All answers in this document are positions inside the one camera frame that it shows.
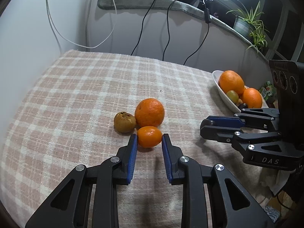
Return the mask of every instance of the flower pot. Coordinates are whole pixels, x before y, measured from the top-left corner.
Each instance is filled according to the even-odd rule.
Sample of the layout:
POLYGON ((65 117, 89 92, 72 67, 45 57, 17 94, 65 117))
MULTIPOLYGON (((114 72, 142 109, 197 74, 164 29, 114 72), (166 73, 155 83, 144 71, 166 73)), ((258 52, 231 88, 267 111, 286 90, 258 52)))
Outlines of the flower pot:
POLYGON ((255 27, 252 24, 249 24, 246 21, 243 21, 240 17, 235 17, 235 22, 233 29, 252 42, 252 37, 249 34, 255 30, 255 27))

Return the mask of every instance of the white wall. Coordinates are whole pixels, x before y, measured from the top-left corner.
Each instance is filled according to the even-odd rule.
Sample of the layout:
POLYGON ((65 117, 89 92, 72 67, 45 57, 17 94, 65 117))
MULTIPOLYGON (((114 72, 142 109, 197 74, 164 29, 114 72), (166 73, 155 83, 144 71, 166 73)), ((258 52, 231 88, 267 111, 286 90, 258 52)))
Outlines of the white wall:
MULTIPOLYGON (((85 42, 85 3, 86 0, 49 0, 58 30, 81 44, 85 42)), ((58 39, 62 52, 77 48, 58 39)), ((27 91, 59 56, 45 0, 12 0, 0 17, 0 138, 27 91)))
MULTIPOLYGON (((101 10, 97 0, 92 0, 89 17, 90 46, 95 46, 110 33, 116 20, 114 10, 101 10)), ((101 46, 99 52, 131 54, 141 29, 144 9, 118 10, 117 25, 112 36, 101 46)), ((143 33, 134 55, 162 59, 168 41, 165 10, 151 10, 144 23, 143 33)), ((165 61, 183 64, 185 59, 200 45, 207 32, 207 24, 181 11, 169 11, 170 44, 165 61)), ((210 24, 209 34, 201 49, 186 65, 204 71, 234 70, 241 74, 245 84, 260 88, 272 80, 268 63, 256 56, 253 49, 234 34, 210 24)))

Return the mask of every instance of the orange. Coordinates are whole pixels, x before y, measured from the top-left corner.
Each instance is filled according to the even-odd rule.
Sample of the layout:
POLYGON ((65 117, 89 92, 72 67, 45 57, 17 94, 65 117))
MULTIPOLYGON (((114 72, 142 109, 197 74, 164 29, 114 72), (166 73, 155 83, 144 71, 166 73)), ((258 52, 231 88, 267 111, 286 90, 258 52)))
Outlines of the orange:
POLYGON ((162 141, 162 132, 153 126, 145 126, 137 131, 138 144, 142 147, 154 147, 162 141))
POLYGON ((258 90, 254 88, 248 88, 244 90, 241 96, 243 103, 248 105, 248 108, 261 108, 262 107, 262 96, 258 90))
POLYGON ((241 96, 244 91, 243 79, 232 70, 227 70, 221 74, 218 80, 218 85, 224 93, 228 93, 228 91, 233 90, 241 96))
POLYGON ((141 101, 135 110, 135 119, 140 127, 159 126, 164 119, 165 110, 161 102, 154 98, 141 101))

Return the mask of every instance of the plaid tablecloth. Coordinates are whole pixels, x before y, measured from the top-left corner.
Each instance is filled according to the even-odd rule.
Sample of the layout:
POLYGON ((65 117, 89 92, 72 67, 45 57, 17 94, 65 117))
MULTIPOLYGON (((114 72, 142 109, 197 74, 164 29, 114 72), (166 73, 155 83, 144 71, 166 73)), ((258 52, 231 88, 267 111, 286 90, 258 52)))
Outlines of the plaid tablecloth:
MULTIPOLYGON (((160 129, 185 155, 209 166, 222 163, 266 203, 260 181, 267 169, 244 164, 229 144, 200 137, 200 123, 208 115, 232 114, 211 73, 155 59, 72 50, 36 82, 9 126, 0 152, 0 199, 12 218, 24 227, 76 165, 98 165, 115 155, 129 139, 115 132, 115 114, 133 114, 148 97, 164 105, 160 129)), ((182 186, 168 183, 161 145, 139 148, 133 181, 118 187, 118 208, 121 228, 180 227, 182 186)))

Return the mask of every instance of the tablecloth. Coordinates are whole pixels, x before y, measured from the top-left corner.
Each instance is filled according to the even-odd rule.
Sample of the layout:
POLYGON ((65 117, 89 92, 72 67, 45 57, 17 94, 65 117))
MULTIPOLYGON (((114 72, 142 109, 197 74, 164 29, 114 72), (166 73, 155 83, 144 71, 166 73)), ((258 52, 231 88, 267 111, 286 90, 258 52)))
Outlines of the tablecloth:
MULTIPOLYGON (((12 218, 24 227, 76 165, 98 165, 115 155, 129 140, 114 130, 115 114, 133 114, 149 97, 164 105, 159 128, 173 145, 200 164, 225 165, 265 205, 269 192, 260 182, 268 169, 244 164, 229 144, 200 137, 200 123, 208 115, 232 114, 211 73, 155 59, 71 50, 37 80, 9 125, 0 152, 0 199, 12 218)), ((133 180, 117 191, 121 228, 180 227, 182 186, 168 183, 161 145, 139 147, 133 180)))

